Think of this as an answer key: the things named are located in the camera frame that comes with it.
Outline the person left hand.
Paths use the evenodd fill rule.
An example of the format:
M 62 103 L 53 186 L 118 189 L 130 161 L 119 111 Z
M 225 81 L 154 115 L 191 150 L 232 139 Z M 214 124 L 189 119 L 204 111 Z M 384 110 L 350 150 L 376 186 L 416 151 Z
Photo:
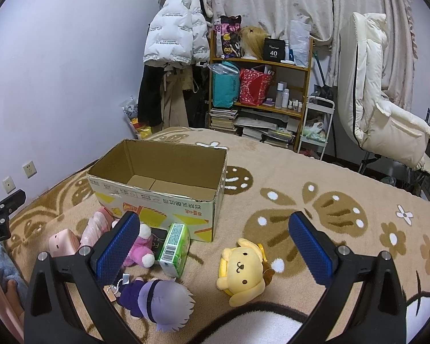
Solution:
M 18 292 L 17 292 L 17 283 L 13 279 L 9 279 L 7 282 L 7 292 L 5 294 L 12 310 L 19 318 L 20 322 L 24 321 L 25 311 L 22 307 Z

